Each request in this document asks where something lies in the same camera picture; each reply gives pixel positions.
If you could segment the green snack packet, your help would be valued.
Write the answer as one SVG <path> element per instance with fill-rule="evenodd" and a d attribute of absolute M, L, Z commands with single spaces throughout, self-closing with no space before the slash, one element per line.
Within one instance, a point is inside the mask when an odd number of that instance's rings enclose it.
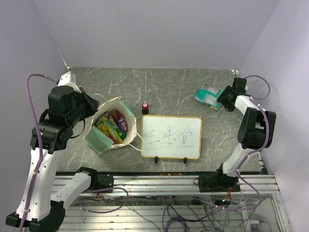
<path fill-rule="evenodd" d="M 219 109 L 221 108 L 221 104 L 219 102 L 216 102 L 215 104 L 211 104 L 210 108 L 216 110 L 217 112 L 219 111 Z"/>

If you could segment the teal snack packet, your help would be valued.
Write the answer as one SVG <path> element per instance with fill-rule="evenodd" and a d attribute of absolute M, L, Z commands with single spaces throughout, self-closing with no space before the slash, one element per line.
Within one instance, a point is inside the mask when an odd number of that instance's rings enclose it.
<path fill-rule="evenodd" d="M 211 104 L 215 104 L 217 102 L 217 99 L 221 93 L 222 90 L 204 84 L 195 93 L 194 99 L 199 103 L 210 107 Z"/>

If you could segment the green printed paper bag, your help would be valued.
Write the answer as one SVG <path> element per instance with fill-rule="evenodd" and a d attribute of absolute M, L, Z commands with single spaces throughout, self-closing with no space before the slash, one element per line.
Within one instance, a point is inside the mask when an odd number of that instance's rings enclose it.
<path fill-rule="evenodd" d="M 137 132 L 136 117 L 121 97 L 116 97 L 98 108 L 92 117 L 84 140 L 96 153 L 100 154 L 131 145 L 137 136 L 140 137 Z"/>

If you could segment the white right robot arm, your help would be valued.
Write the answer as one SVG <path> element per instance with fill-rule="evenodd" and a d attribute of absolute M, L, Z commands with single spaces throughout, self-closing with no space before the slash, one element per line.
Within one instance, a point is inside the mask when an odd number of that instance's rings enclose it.
<path fill-rule="evenodd" d="M 243 165 L 272 143 L 277 115 L 261 107 L 257 99 L 246 91 L 247 78 L 236 77 L 217 100 L 229 112 L 238 109 L 243 114 L 243 119 L 237 136 L 238 145 L 229 159 L 213 175 L 204 173 L 193 180 L 200 192 L 239 191 Z"/>

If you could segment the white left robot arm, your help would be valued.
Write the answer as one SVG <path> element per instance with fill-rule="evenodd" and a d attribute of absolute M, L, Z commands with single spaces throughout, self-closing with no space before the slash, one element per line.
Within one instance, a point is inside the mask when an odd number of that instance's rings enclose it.
<path fill-rule="evenodd" d="M 46 75 L 43 78 L 57 86 L 48 95 L 48 108 L 40 118 L 34 117 L 25 192 L 17 210 L 6 217 L 5 224 L 19 230 L 28 228 L 31 232 L 56 232 L 67 208 L 81 193 L 98 191 L 97 171 L 81 167 L 69 183 L 52 193 L 60 158 L 68 141 L 76 138 L 73 128 L 93 116 L 99 102 L 77 86 L 76 76 L 71 71 L 58 80 Z"/>

